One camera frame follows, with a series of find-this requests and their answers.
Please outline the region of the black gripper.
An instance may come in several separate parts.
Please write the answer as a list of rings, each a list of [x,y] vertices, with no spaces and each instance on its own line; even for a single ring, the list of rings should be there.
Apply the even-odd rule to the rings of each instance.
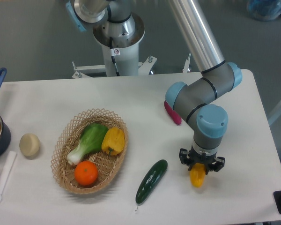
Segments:
[[[205,165],[206,175],[212,171],[219,172],[225,166],[224,157],[216,157],[216,153],[213,155],[207,155],[205,152],[199,154],[194,149],[187,150],[181,148],[179,151],[179,159],[181,164],[188,167],[189,171],[196,163]]]

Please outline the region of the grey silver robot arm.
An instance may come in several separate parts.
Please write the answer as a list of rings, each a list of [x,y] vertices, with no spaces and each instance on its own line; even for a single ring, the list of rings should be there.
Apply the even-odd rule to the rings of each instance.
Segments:
[[[217,151],[228,115],[213,102],[240,84],[242,72],[236,64],[225,61],[196,0],[170,0],[168,4],[202,75],[190,85],[174,83],[165,94],[166,105],[194,131],[191,149],[181,149],[179,159],[189,169],[201,164],[205,173],[217,172],[225,165]],[[107,76],[141,73],[138,47],[145,28],[131,11],[130,1],[69,0],[66,8],[80,31],[85,31],[85,23],[92,25],[104,53]]]

